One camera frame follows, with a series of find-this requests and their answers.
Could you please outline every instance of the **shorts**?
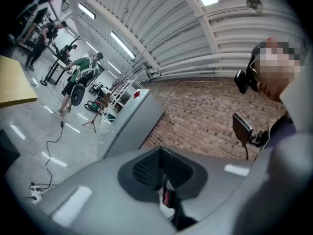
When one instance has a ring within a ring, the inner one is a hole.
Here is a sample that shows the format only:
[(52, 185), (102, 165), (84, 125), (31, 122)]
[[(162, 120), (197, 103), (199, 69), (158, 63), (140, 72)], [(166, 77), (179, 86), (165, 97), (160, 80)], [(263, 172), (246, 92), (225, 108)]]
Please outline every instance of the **shorts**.
[(71, 82), (69, 81), (67, 84), (67, 90), (65, 91), (67, 95), (71, 95), (72, 94), (72, 90), (74, 88), (74, 86), (76, 85), (76, 82)]

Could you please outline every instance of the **wooden table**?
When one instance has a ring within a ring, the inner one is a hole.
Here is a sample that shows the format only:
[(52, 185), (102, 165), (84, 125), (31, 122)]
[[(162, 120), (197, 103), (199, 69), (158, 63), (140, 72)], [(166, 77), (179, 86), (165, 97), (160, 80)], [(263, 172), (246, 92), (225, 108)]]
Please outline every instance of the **wooden table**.
[(0, 108), (36, 100), (20, 63), (0, 55)]

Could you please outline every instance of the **wall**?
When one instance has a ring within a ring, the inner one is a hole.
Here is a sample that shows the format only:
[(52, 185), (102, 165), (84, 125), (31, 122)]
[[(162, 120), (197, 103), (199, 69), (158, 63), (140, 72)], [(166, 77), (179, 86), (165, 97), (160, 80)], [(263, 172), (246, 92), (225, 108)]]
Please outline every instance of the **wall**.
[(116, 79), (114, 77), (112, 77), (108, 72), (106, 72), (105, 70), (100, 74), (100, 76), (96, 79), (97, 82), (100, 82), (104, 85), (104, 87), (108, 87), (110, 88), (112, 83), (115, 81)]
[[(251, 89), (241, 94), (232, 78), (159, 81), (143, 86), (165, 108), (144, 148), (176, 146), (205, 155), (245, 159), (246, 152), (232, 130), (232, 114), (237, 112), (257, 134), (285, 113), (282, 104)], [(249, 159), (254, 159), (259, 149), (247, 148)]]
[[(61, 50), (65, 45), (69, 45), (74, 39), (73, 35), (71, 35), (67, 29), (63, 28), (59, 30), (58, 36), (55, 38), (54, 42), (59, 50)], [(76, 41), (74, 44), (77, 44), (77, 48), (76, 50), (73, 49), (70, 51), (70, 60), (72, 61), (83, 57), (90, 49), (90, 47), (87, 44), (84, 44), (81, 40)]]

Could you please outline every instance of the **shoe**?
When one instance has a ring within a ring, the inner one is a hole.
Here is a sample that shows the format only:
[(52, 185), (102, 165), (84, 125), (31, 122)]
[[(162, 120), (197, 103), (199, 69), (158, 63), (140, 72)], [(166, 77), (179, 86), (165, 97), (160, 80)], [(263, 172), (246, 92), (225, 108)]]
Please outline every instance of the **shoe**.
[(34, 67), (32, 66), (32, 65), (29, 65), (28, 66), (32, 71), (34, 71), (35, 69), (34, 69)]
[(58, 113), (60, 116), (63, 116), (63, 111), (61, 111), (61, 109), (58, 109)]

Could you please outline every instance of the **red object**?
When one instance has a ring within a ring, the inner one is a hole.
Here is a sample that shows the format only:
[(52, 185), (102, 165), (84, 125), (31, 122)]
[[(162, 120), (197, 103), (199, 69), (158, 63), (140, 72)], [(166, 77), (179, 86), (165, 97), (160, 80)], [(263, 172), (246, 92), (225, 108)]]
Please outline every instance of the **red object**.
[(135, 92), (135, 93), (134, 93), (134, 98), (138, 97), (138, 96), (139, 96), (139, 94), (140, 94), (140, 91)]

